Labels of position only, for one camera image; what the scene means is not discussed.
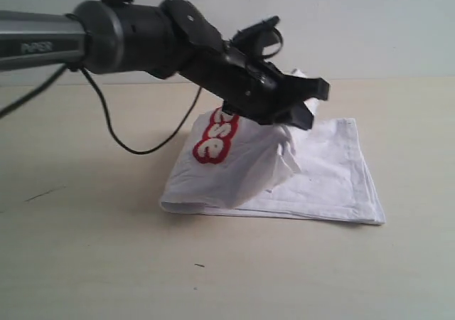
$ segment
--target red logo on bag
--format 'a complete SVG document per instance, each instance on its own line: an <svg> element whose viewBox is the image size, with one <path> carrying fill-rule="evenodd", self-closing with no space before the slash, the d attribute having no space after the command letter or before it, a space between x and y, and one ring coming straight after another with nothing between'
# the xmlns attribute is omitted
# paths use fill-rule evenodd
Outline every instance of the red logo on bag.
<svg viewBox="0 0 455 320"><path fill-rule="evenodd" d="M231 139L238 128L238 115L225 114L221 108L210 116L202 139L194 146L193 156L202 164L219 164L228 156Z"/></svg>

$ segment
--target beige table surface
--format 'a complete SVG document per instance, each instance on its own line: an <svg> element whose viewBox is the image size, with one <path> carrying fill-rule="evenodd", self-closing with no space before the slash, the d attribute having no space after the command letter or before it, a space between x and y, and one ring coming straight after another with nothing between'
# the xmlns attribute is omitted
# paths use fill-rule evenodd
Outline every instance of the beige table surface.
<svg viewBox="0 0 455 320"><path fill-rule="evenodd" d="M2 120L0 319L455 319L455 78L332 83L320 117L357 119L384 226L164 213L192 121L219 104L208 93L150 156L111 140L88 86ZM138 149L196 91L103 88ZM27 90L0 89L0 105Z"/></svg>

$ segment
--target mark on table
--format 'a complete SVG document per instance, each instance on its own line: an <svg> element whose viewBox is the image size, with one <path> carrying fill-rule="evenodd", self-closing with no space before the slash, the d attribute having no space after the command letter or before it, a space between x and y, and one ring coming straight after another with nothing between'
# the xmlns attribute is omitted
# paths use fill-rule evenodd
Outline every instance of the mark on table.
<svg viewBox="0 0 455 320"><path fill-rule="evenodd" d="M26 199L23 202L24 203L28 203L30 201L34 201L35 199L38 199L40 197L47 196L48 194L54 193L54 192L59 191L59 190L63 190L66 187L67 186L59 186L59 187L52 188L52 189L50 189L50 190L48 190L46 192L42 192L42 193L40 193L40 194L38 194L36 196L33 196L33 197L29 198L29 199Z"/></svg>

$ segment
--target background wall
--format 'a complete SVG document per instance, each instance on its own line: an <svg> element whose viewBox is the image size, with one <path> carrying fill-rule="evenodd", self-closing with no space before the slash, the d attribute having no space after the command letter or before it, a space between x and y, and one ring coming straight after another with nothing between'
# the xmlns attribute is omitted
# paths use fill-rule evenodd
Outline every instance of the background wall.
<svg viewBox="0 0 455 320"><path fill-rule="evenodd" d="M0 9L64 14L83 0L0 0ZM161 0L136 0L159 4ZM285 47L274 59L325 78L455 75L455 0L190 0L225 38L279 15ZM0 74L0 85L32 85L52 68ZM145 73L98 77L156 82ZM60 84L84 82L67 74Z"/></svg>

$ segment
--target metal arm tube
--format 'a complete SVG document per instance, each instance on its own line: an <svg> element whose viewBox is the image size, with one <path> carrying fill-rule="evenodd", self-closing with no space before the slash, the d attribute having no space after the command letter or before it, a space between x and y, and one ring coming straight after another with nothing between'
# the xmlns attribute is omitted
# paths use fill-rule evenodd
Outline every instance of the metal arm tube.
<svg viewBox="0 0 455 320"><path fill-rule="evenodd" d="M0 11L0 71L75 63L84 54L85 31L78 21Z"/></svg>

